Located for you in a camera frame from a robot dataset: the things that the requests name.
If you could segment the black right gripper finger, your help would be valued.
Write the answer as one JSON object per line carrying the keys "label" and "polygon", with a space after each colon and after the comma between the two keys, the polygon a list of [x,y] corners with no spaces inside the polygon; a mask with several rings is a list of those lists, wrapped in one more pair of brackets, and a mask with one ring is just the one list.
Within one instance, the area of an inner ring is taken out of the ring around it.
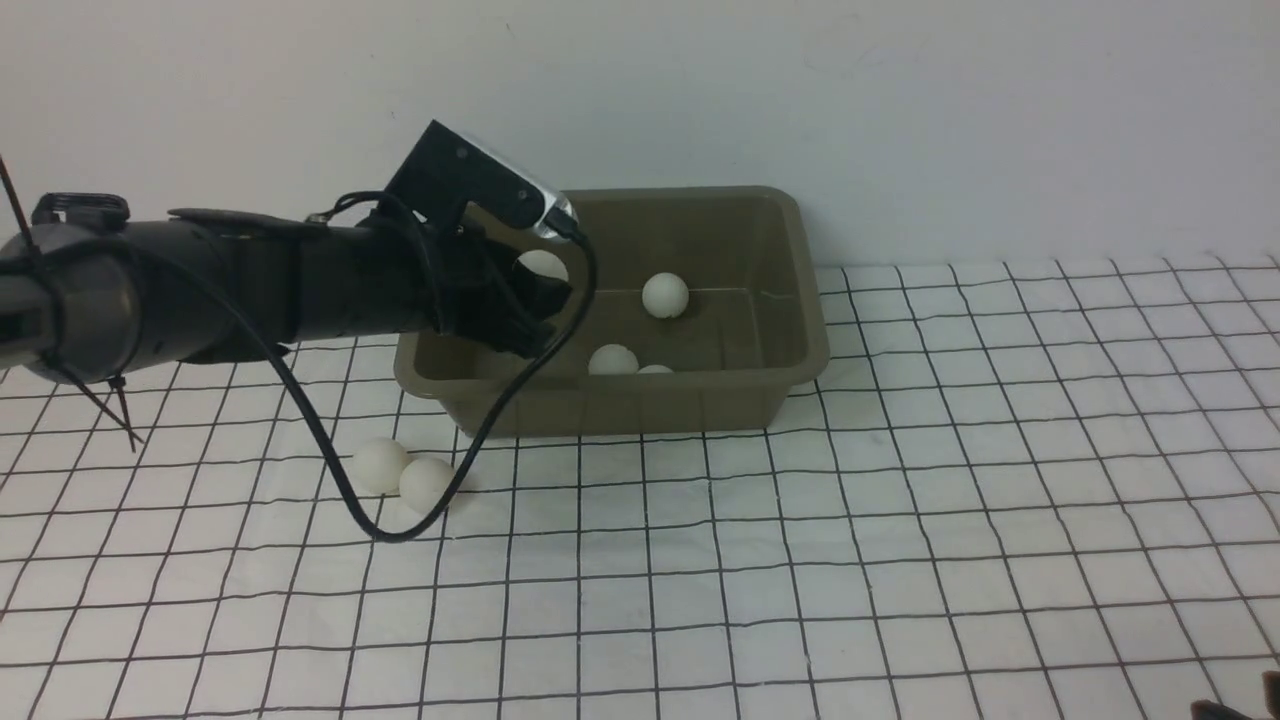
{"label": "black right gripper finger", "polygon": [[1280,671],[1266,671],[1262,675],[1263,701],[1267,714],[1274,720],[1280,720]]}
{"label": "black right gripper finger", "polygon": [[1252,716],[1211,700],[1190,705],[1190,720],[1252,720]]}

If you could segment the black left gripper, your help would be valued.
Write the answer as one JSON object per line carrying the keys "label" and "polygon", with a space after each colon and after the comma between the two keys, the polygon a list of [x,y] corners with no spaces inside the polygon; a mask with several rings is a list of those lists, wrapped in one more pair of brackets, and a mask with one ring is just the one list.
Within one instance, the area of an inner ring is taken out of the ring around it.
{"label": "black left gripper", "polygon": [[513,275],[513,249],[494,241],[477,222],[453,228],[425,225],[433,329],[521,359],[540,356],[556,337],[549,322],[572,286],[547,275]]}

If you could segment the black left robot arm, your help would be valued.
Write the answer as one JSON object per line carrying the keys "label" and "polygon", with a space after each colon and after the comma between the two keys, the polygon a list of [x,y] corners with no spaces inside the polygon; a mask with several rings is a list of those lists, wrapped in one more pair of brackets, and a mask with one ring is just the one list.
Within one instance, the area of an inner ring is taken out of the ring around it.
{"label": "black left robot arm", "polygon": [[430,331],[535,357],[570,300],[520,251],[385,193],[357,225],[180,208],[134,222],[109,193],[46,193],[3,245],[3,366],[86,384],[186,363],[259,363],[310,341]]}

